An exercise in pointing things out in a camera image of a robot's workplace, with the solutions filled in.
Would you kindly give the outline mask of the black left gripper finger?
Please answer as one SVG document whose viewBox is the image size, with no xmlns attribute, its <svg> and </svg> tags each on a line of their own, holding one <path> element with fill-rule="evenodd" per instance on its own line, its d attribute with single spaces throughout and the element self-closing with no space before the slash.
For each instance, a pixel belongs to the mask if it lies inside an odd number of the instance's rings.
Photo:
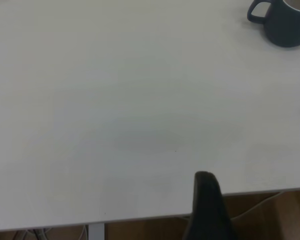
<svg viewBox="0 0 300 240">
<path fill-rule="evenodd" d="M 196 172 L 192 213 L 183 239 L 236 240 L 237 238 L 217 178 L 207 171 Z"/>
</svg>

